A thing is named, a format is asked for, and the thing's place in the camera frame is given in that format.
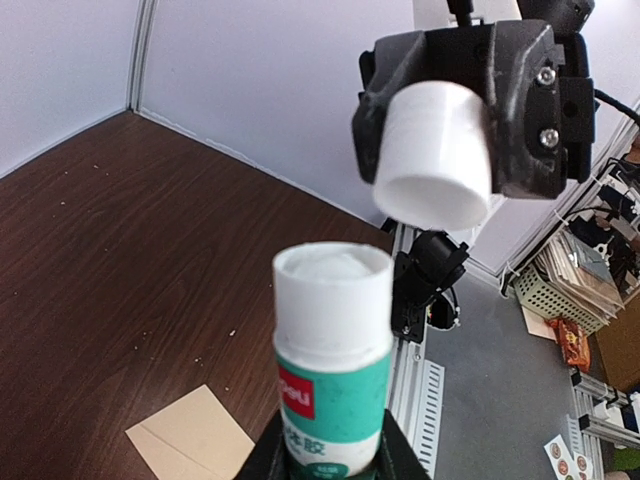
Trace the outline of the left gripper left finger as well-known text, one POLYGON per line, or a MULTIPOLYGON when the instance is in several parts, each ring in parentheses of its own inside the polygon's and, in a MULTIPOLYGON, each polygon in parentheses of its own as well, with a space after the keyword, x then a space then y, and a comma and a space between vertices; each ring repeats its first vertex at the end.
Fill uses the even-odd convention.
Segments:
POLYGON ((286 480, 287 451, 280 414, 264 429, 239 471, 239 480, 286 480))

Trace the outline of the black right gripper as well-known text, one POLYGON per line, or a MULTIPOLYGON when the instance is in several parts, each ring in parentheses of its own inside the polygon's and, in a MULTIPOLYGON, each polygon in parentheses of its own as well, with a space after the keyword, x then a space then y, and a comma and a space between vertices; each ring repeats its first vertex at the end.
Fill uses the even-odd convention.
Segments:
POLYGON ((464 86, 489 114, 492 188, 517 199, 555 199, 589 175, 594 86, 586 44, 540 19, 423 31, 425 76, 464 86))

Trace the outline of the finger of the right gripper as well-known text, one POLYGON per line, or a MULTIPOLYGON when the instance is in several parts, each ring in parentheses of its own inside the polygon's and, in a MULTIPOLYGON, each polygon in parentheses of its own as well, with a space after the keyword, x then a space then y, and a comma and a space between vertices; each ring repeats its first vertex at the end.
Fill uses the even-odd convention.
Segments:
POLYGON ((363 90, 352 117, 351 131, 361 179, 372 185, 392 98, 425 76, 426 34, 412 31, 381 38, 359 57, 363 90))

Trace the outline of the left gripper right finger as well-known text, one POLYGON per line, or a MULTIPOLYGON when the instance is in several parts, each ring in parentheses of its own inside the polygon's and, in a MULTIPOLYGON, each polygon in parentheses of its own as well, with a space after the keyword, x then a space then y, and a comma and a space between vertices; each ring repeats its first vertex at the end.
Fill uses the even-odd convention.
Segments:
POLYGON ((384 412, 377 452, 377 478, 382 480, 430 480, 391 411, 384 412))

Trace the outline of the brown kraft envelope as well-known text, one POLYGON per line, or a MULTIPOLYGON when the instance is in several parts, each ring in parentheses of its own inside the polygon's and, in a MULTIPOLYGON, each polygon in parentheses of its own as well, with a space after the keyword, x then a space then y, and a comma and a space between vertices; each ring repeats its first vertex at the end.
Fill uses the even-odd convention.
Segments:
POLYGON ((126 435, 158 479, 232 479, 254 442, 206 385, 126 435))

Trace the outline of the white glue stick cap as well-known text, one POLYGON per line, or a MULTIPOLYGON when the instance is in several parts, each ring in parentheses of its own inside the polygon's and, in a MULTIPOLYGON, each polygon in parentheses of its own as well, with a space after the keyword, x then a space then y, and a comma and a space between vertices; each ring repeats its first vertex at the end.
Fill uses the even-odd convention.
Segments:
POLYGON ((394 95, 372 193, 379 210, 400 223, 446 231, 480 224, 492 195, 481 97, 444 81, 415 83, 394 95))

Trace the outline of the small green glue stick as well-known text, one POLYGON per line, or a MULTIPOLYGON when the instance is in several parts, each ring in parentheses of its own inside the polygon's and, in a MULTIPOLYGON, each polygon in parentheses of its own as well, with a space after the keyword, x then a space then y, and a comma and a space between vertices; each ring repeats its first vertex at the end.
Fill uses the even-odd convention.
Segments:
POLYGON ((272 261, 280 414, 295 477, 365 472, 391 372, 394 262, 366 244, 314 242, 272 261))

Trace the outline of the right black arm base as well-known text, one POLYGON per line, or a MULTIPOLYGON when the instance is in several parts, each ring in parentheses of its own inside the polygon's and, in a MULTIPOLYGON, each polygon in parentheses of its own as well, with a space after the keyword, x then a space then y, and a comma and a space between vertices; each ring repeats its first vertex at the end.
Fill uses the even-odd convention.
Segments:
POLYGON ((469 258, 469 246, 456 243, 445 231, 416 230, 390 218, 382 230, 394 236, 394 280, 391 329, 398 317, 412 305, 434 302, 466 273, 464 263, 469 258))

